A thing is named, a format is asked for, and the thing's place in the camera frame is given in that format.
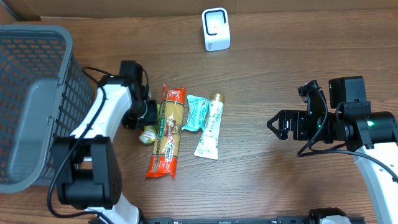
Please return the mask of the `orange spaghetti packet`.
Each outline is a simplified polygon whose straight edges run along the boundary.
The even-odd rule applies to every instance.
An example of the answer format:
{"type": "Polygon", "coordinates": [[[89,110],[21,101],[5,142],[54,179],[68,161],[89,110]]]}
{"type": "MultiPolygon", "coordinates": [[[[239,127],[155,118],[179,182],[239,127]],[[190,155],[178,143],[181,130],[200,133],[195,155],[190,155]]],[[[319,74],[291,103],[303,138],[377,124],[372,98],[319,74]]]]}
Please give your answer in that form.
{"type": "Polygon", "coordinates": [[[147,178],[171,175],[175,178],[182,134],[186,88],[163,87],[157,132],[147,178]]]}

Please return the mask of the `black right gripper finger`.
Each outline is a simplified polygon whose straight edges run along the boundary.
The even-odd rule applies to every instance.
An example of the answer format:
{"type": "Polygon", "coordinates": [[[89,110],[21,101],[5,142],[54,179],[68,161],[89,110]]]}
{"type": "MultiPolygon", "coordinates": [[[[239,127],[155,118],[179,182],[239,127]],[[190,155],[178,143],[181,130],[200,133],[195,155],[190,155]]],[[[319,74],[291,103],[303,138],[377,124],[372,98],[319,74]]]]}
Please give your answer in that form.
{"type": "Polygon", "coordinates": [[[272,125],[270,121],[267,122],[267,127],[280,139],[287,140],[288,133],[290,131],[290,124],[288,121],[283,121],[282,124],[279,124],[279,127],[276,128],[272,125]]]}
{"type": "Polygon", "coordinates": [[[289,120],[289,112],[287,110],[281,110],[279,111],[274,117],[272,117],[267,124],[273,124],[276,121],[286,121],[289,120]]]}

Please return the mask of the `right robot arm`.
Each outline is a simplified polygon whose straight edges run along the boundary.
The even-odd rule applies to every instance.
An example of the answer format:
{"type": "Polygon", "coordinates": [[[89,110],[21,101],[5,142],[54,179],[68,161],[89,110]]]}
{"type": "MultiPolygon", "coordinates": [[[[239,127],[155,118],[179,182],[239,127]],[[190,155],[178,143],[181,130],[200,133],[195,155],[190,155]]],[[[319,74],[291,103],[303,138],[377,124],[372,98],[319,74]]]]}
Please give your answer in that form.
{"type": "Polygon", "coordinates": [[[397,223],[397,120],[373,112],[362,76],[334,78],[325,98],[317,81],[298,87],[305,111],[281,110],[267,122],[280,139],[292,132],[305,141],[299,157],[351,155],[360,170],[379,223],[397,223]]]}

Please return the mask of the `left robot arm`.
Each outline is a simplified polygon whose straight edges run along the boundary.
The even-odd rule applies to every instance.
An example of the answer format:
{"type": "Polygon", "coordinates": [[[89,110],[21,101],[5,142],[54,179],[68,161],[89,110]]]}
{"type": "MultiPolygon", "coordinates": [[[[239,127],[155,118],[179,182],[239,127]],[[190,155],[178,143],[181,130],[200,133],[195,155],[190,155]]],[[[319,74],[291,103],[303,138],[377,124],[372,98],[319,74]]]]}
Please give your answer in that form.
{"type": "Polygon", "coordinates": [[[100,223],[146,223],[122,194],[113,139],[119,125],[135,130],[157,123],[147,72],[136,61],[123,60],[117,75],[105,72],[95,83],[97,96],[83,121],[53,142],[56,173],[47,208],[57,218],[95,215],[100,223]]]}

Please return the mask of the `green juice pouch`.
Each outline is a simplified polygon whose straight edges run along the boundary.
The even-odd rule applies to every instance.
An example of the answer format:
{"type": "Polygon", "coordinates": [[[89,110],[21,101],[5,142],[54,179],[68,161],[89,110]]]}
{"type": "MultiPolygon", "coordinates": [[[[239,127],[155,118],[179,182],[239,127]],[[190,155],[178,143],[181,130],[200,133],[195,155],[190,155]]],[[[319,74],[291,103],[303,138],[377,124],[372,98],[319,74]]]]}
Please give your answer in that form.
{"type": "Polygon", "coordinates": [[[152,144],[156,140],[159,111],[159,104],[151,105],[149,111],[140,119],[144,122],[144,126],[140,130],[139,140],[144,144],[152,144]]]}

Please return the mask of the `teal snack packet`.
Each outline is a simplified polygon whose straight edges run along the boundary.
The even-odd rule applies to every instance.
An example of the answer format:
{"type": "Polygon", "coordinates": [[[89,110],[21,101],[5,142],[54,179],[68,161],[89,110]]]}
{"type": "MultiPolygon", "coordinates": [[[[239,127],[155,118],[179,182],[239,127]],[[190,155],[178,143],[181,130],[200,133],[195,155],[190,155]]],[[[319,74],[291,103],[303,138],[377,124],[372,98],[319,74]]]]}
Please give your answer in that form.
{"type": "Polygon", "coordinates": [[[182,129],[191,132],[204,129],[210,101],[206,98],[194,95],[188,95],[187,100],[189,112],[187,122],[182,129]]]}

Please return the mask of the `white tube with gold cap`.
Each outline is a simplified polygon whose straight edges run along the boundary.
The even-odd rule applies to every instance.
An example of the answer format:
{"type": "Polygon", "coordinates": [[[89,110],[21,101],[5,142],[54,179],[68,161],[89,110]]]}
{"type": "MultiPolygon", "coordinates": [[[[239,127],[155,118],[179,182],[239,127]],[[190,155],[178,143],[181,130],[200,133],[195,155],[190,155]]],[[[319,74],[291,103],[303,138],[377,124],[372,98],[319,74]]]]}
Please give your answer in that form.
{"type": "Polygon", "coordinates": [[[218,160],[218,142],[223,108],[224,96],[219,93],[213,94],[210,98],[205,129],[201,134],[194,156],[218,160]]]}

